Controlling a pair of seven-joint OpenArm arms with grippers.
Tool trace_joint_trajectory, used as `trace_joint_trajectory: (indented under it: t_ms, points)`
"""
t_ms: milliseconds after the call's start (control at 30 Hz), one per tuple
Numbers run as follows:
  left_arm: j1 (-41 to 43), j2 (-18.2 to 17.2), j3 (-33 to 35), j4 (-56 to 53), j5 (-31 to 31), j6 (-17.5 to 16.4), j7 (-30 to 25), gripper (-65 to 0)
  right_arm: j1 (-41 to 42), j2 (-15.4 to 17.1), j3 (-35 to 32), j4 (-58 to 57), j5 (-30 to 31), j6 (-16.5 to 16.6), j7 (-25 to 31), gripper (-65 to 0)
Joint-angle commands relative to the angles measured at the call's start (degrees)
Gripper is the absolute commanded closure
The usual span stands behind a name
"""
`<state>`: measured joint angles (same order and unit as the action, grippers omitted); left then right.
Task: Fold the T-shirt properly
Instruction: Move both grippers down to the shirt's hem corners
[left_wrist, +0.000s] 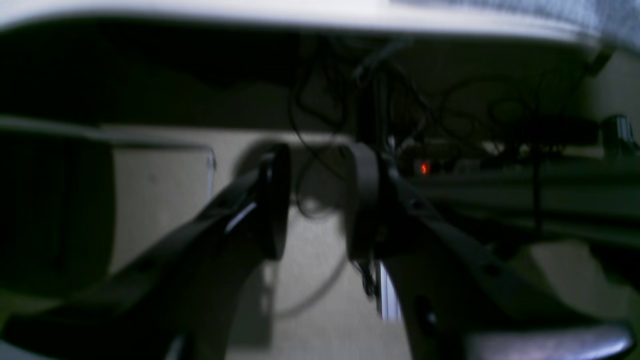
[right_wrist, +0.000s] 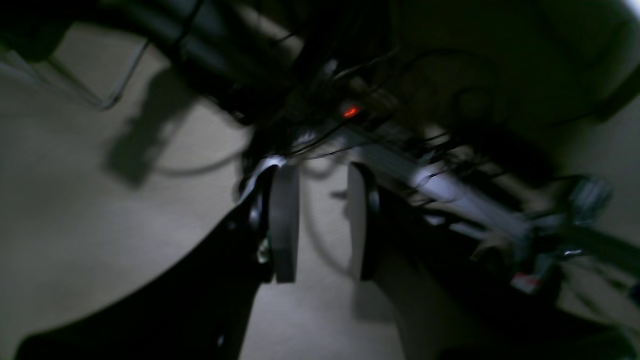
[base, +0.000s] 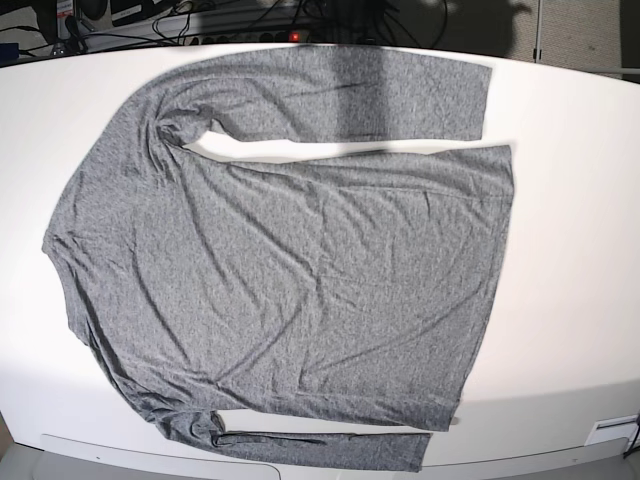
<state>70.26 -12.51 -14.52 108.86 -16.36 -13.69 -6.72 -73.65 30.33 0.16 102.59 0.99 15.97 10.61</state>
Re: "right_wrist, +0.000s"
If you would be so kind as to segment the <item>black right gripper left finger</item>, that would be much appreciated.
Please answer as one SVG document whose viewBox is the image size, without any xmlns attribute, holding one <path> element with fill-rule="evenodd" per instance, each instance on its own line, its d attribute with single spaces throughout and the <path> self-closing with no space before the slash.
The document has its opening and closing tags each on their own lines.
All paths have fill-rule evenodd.
<svg viewBox="0 0 640 360">
<path fill-rule="evenodd" d="M 16 360 L 237 360 L 263 283 L 297 276 L 300 174 L 272 165 L 171 268 L 111 305 L 26 337 Z"/>
</svg>

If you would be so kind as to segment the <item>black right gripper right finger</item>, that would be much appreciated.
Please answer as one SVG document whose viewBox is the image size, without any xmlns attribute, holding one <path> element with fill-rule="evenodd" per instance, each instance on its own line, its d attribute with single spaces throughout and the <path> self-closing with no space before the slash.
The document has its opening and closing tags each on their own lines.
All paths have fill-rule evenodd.
<svg viewBox="0 0 640 360">
<path fill-rule="evenodd" d="M 419 208 L 349 165 L 352 271 L 390 301 L 407 360 L 633 360 L 614 325 L 555 306 L 562 272 L 542 295 L 510 285 L 505 248 L 453 230 L 465 218 Z"/>
</svg>

